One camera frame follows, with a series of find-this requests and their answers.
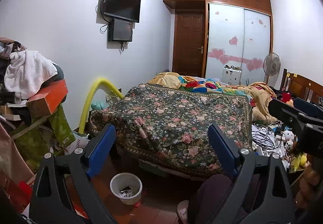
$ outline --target bed leg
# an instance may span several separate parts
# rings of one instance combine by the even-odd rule
[[[110,149],[109,155],[112,160],[120,158],[120,155],[118,154],[116,143],[114,143]]]

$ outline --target red box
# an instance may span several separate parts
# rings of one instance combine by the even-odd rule
[[[27,101],[26,106],[30,115],[41,117],[53,114],[67,93],[65,80],[51,82],[49,86],[40,89]]]

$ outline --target wooden door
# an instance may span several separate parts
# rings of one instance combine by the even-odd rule
[[[173,68],[180,75],[202,75],[205,12],[176,12]]]

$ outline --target dark pants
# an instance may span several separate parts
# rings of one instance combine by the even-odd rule
[[[235,220],[238,223],[251,209],[251,201],[257,190],[259,177],[253,176],[245,201]],[[214,175],[205,181],[191,198],[187,209],[189,224],[205,224],[221,208],[233,186],[232,180],[225,175]]]

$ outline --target slipper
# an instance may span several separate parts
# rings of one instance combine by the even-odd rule
[[[189,202],[188,200],[184,200],[177,205],[177,210],[176,210],[177,216],[183,224],[188,224],[187,223],[188,202]]]

